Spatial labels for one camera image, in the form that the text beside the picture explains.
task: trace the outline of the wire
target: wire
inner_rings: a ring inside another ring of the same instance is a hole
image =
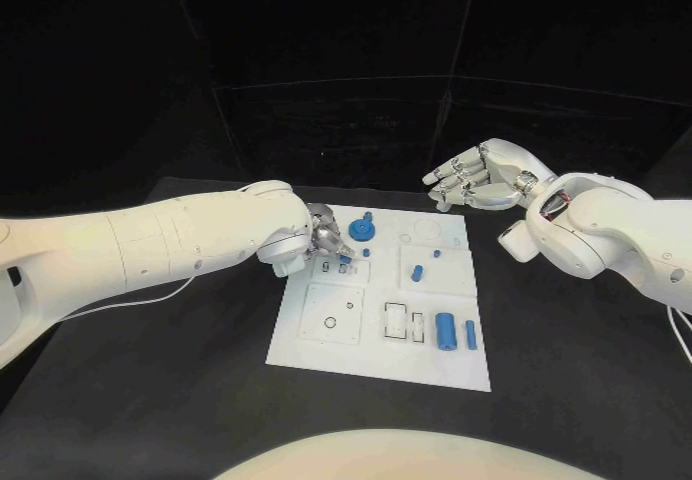
[[[106,310],[107,308],[116,308],[116,307],[133,307],[135,305],[145,305],[146,303],[155,303],[161,302],[162,300],[167,300],[172,295],[178,294],[182,288],[190,284],[191,280],[194,280],[194,277],[190,277],[187,281],[184,282],[182,286],[168,295],[165,295],[161,298],[154,298],[152,300],[141,300],[139,302],[126,302],[126,303],[113,303],[112,305],[103,305],[102,307],[93,308],[90,310],[86,310],[83,312],[74,313],[73,315],[67,315],[61,320],[68,320],[71,318],[80,317],[81,315],[86,315],[87,313],[99,312],[100,310]]]
[[[684,344],[684,340],[681,339],[681,335],[680,335],[680,331],[677,330],[677,325],[674,324],[674,319],[673,319],[673,310],[670,308],[668,305],[665,305],[665,310],[667,310],[667,320],[670,321],[670,327],[673,329],[673,333],[674,333],[674,336],[677,337],[677,341],[680,342],[680,347],[681,347],[681,350],[684,351],[684,355],[687,356],[687,360],[688,360],[688,363],[692,365],[692,353],[688,353],[688,348],[687,348],[687,345]],[[688,325],[688,320],[687,318],[684,317],[684,315],[681,315],[680,311],[675,309],[677,313],[680,314],[680,316],[683,317],[684,319],[684,322],[687,322],[687,326],[690,327],[692,329],[692,326]]]

